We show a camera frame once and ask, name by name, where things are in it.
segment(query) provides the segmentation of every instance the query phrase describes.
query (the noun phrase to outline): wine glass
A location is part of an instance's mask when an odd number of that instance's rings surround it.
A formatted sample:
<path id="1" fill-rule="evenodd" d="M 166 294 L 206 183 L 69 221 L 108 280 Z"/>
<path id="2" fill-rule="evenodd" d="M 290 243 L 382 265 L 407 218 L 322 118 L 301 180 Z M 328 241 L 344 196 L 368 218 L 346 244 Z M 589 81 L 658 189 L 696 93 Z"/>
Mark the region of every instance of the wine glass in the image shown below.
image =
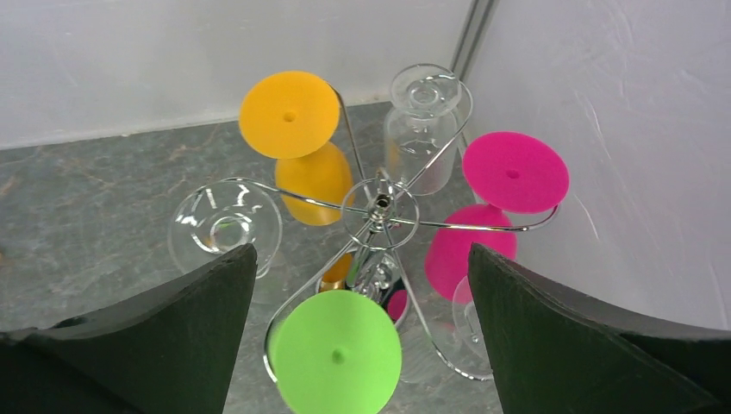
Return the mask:
<path id="1" fill-rule="evenodd" d="M 277 295 L 284 290 L 280 277 L 262 283 L 282 241 L 282 217 L 272 198 L 249 180 L 224 179 L 192 192 L 175 210 L 167 240 L 172 259 L 183 273 L 232 248 L 253 244 L 258 268 L 252 301 L 283 299 Z"/>

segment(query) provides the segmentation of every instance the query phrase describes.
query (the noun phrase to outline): clear glass base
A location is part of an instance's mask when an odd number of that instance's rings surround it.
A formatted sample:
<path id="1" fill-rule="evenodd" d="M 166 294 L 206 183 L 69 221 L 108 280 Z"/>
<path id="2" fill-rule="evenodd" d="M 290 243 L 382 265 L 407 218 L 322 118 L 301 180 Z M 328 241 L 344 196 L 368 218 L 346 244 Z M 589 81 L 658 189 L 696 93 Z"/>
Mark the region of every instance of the clear glass base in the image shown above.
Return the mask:
<path id="1" fill-rule="evenodd" d="M 253 302 L 276 303 L 271 295 L 281 280 L 271 275 L 272 258 L 282 240 L 282 218 L 268 194 L 238 179 L 224 179 L 191 193 L 176 209 L 168 248 L 182 273 L 192 272 L 232 248 L 251 243 L 257 251 Z"/>
<path id="2" fill-rule="evenodd" d="M 472 301 L 470 281 L 467 277 L 459 282 L 457 289 L 454 291 L 452 316 L 457 330 L 456 336 L 466 343 L 475 355 L 490 363 L 490 357 L 488 357 L 487 348 L 484 345 L 484 336 L 480 328 L 478 313 L 475 309 L 475 303 Z"/>

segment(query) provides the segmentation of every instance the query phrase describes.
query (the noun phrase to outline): white wall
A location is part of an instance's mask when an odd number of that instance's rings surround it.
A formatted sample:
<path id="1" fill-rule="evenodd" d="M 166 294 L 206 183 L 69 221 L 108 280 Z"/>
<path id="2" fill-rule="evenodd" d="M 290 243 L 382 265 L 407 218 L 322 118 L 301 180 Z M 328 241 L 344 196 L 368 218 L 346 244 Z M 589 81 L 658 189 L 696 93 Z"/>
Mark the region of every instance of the white wall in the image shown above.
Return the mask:
<path id="1" fill-rule="evenodd" d="M 731 2 L 502 0 L 467 84 L 472 132 L 519 130 L 572 191 L 519 260 L 626 308 L 728 329 Z"/>
<path id="2" fill-rule="evenodd" d="M 0 148 L 232 119 L 273 72 L 349 103 L 449 65 L 470 0 L 0 0 Z"/>

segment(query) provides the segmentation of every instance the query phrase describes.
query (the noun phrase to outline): gray marble countertop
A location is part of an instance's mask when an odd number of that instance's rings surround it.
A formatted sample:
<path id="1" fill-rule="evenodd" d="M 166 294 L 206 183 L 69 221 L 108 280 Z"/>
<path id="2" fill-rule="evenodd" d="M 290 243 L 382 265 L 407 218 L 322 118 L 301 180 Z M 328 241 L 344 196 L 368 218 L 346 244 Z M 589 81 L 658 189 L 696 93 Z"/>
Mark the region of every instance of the gray marble countertop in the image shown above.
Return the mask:
<path id="1" fill-rule="evenodd" d="M 382 164 L 381 128 L 388 108 L 349 109 L 371 176 Z M 342 125 L 333 142 L 353 159 Z M 273 171 L 274 161 L 256 154 L 234 122 L 0 152 L 0 330 L 48 327 L 176 278 L 180 271 L 168 252 L 167 227 L 180 201 L 199 186 L 227 177 L 273 183 Z M 281 303 L 347 237 L 338 223 L 304 226 L 278 203 L 284 239 L 271 272 L 286 277 Z M 420 198 L 422 218 L 434 221 L 471 203 L 459 162 L 447 188 Z M 439 299 L 423 276 L 433 235 L 421 227 L 399 251 L 427 318 L 450 329 L 451 305 Z M 226 413 L 290 412 L 261 360 L 266 324 L 276 308 L 252 304 Z M 403 370 L 420 371 L 426 378 L 401 382 L 382 412 L 502 412 L 491 382 L 461 379 L 428 351 L 413 313 L 399 329 Z M 466 347 L 459 348 L 459 341 L 440 345 L 453 351 L 455 360 L 469 364 L 474 359 Z"/>

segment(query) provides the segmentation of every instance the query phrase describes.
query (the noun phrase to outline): glass base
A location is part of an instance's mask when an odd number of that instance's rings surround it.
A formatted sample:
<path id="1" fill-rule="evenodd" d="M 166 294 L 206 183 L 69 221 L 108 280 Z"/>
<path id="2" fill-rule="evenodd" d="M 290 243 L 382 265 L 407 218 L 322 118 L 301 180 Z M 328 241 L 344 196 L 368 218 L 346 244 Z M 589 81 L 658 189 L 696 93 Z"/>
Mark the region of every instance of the glass base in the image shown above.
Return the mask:
<path id="1" fill-rule="evenodd" d="M 458 354 L 461 342 L 454 337 L 453 326 L 447 323 L 432 322 L 428 324 L 428 327 L 434 342 L 445 355 L 451 357 Z M 420 323 L 399 335 L 403 350 L 402 382 L 421 384 L 450 372 L 434 351 L 434 346 L 427 338 Z"/>
<path id="2" fill-rule="evenodd" d="M 462 279 L 454 291 L 452 301 L 452 316 L 456 328 L 456 336 L 484 362 L 490 363 L 487 348 L 484 345 L 484 336 L 480 328 L 478 313 L 472 301 L 470 282 L 467 277 Z"/>
<path id="3" fill-rule="evenodd" d="M 254 303 L 283 300 L 267 298 L 282 280 L 272 274 L 272 258 L 282 240 L 282 218 L 272 198 L 241 179 L 224 179 L 191 193 L 176 209 L 168 229 L 168 248 L 182 273 L 190 273 L 233 248 L 251 243 L 258 269 Z"/>

